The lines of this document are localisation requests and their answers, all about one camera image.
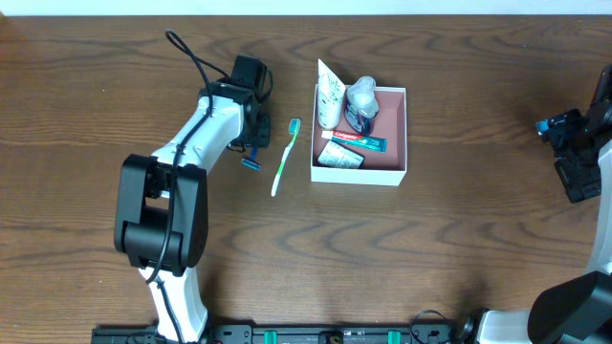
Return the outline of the green white toothbrush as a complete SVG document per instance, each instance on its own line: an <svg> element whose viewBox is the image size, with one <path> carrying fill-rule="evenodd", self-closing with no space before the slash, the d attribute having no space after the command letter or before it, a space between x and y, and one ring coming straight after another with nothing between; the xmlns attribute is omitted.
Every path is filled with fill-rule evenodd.
<svg viewBox="0 0 612 344"><path fill-rule="evenodd" d="M300 127L301 127L301 119L300 118L292 118L289 124L289 134L292 136L291 140L289 141L289 143L287 144L287 146L285 147L284 151L283 151L283 155L281 157L281 161L280 164L278 166L278 169L276 171L276 174L274 176L273 179L273 185L272 185L272 189L271 189L271 196L275 197L277 194L277 190L278 187L280 185L280 180L281 180L281 176L284 170L284 166L285 163L295 145L295 142L297 140L299 131L300 131Z"/></svg>

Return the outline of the white lotion tube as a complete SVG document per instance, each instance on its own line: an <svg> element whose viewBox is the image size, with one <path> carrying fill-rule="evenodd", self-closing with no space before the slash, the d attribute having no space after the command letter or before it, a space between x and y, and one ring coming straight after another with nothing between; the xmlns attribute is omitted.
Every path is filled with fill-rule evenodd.
<svg viewBox="0 0 612 344"><path fill-rule="evenodd" d="M322 61L318 61L317 119L324 130L339 125L345 94L344 83Z"/></svg>

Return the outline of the blue disposable razor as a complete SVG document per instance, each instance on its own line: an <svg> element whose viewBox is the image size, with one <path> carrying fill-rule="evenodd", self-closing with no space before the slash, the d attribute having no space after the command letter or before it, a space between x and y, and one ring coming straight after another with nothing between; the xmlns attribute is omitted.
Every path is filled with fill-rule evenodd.
<svg viewBox="0 0 612 344"><path fill-rule="evenodd" d="M243 166L248 167L249 169L252 169L252 170L255 170L255 171L260 171L261 170L261 164L256 161L257 153L258 153L258 148L256 146L254 146L251 149L250 155L248 157L243 157L242 158L241 164Z"/></svg>

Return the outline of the green white soap box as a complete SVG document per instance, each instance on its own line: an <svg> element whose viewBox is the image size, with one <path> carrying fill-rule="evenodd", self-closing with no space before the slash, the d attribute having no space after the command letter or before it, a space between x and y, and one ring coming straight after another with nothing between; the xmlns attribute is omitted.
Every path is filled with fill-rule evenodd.
<svg viewBox="0 0 612 344"><path fill-rule="evenodd" d="M362 155L331 140L324 146L317 159L321 165L340 169L359 169L363 161Z"/></svg>

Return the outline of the blue soap pump bottle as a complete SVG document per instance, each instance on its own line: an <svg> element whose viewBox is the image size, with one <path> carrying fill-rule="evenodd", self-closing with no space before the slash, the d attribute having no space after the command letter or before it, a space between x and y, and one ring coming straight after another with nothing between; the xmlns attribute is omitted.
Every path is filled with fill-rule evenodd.
<svg viewBox="0 0 612 344"><path fill-rule="evenodd" d="M350 127L362 136L369 136L373 131L373 121L379 113L379 104L375 97L376 81L371 76L362 76L346 90L345 119Z"/></svg>

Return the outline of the green white toothpaste tube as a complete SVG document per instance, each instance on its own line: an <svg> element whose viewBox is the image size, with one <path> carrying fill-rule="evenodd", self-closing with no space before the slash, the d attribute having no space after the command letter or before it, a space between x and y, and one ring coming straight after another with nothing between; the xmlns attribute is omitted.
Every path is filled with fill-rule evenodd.
<svg viewBox="0 0 612 344"><path fill-rule="evenodd" d="M323 139L331 140L336 143L348 144L380 153L386 152L386 139L367 137L358 134L331 130L323 130L321 132L321 137Z"/></svg>

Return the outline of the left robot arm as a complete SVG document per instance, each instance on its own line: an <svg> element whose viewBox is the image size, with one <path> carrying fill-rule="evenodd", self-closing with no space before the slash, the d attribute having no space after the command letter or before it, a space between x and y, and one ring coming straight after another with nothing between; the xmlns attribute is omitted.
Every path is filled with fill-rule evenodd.
<svg viewBox="0 0 612 344"><path fill-rule="evenodd" d="M239 55L231 74L205 86L193 115L166 145L122 164L114 245L149 286L159 340L197 343L208 322L196 266L208 237L208 173L232 145L265 146L270 118L259 108L272 73Z"/></svg>

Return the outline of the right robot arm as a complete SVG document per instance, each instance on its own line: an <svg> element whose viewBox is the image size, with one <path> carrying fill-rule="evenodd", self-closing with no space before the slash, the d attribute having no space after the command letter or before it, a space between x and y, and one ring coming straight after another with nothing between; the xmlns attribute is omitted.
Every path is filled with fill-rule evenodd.
<svg viewBox="0 0 612 344"><path fill-rule="evenodd" d="M596 237L582 276L542 292L526 311L484 311L457 330L462 343L611 341L611 67L585 115L572 109L536 124L573 204L600 198Z"/></svg>

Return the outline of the white cardboard box pink inside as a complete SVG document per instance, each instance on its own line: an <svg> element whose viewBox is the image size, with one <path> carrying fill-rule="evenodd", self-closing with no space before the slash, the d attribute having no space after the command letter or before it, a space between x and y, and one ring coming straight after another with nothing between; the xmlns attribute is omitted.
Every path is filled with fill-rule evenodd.
<svg viewBox="0 0 612 344"><path fill-rule="evenodd" d="M407 171L407 91L400 87L376 87L375 98L379 113L372 121L372 132L365 140L383 140L385 149L376 150L359 144L357 132L341 118L334 134L327 137L318 124L317 102L309 123L311 130L310 172L313 183L351 183L398 186ZM339 145L362 156L358 168L336 168L319 161L330 140L340 139Z"/></svg>

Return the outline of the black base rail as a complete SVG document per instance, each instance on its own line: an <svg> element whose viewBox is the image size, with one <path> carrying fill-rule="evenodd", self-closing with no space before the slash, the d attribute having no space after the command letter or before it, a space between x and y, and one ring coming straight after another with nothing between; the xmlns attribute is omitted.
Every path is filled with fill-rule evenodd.
<svg viewBox="0 0 612 344"><path fill-rule="evenodd" d="M205 344L445 344L474 343L478 326L471 318L417 320L398 326L253 326L210 325L183 332L182 343Z"/></svg>

